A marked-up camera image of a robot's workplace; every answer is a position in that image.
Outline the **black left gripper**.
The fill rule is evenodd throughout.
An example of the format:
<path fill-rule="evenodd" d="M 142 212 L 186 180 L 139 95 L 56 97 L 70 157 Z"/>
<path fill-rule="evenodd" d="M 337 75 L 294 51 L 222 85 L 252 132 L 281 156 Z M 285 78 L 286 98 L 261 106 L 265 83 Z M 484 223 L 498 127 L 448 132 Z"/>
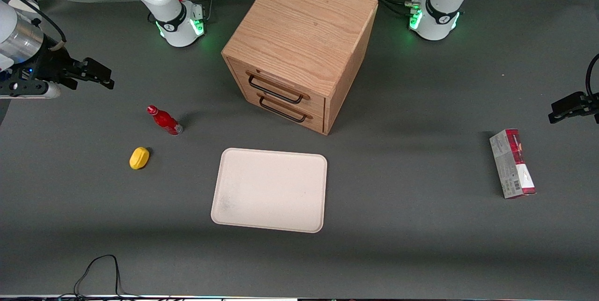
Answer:
<path fill-rule="evenodd" d="M 548 115 L 550 124 L 561 120 L 592 115 L 599 124 L 599 93 L 586 95 L 584 92 L 575 92 L 551 104 L 552 113 Z"/>

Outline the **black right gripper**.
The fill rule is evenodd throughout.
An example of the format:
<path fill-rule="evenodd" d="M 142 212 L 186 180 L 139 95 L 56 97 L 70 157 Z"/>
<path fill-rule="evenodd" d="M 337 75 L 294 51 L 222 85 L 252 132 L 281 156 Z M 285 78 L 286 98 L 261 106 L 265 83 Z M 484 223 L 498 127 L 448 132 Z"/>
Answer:
<path fill-rule="evenodd" d="M 37 53 L 21 67 L 24 79 L 53 82 L 71 90 L 78 88 L 78 81 L 89 81 L 113 90 L 111 69 L 92 58 L 85 58 L 83 62 L 75 60 L 66 48 L 51 51 L 51 44 L 55 43 L 54 39 L 43 38 Z"/>

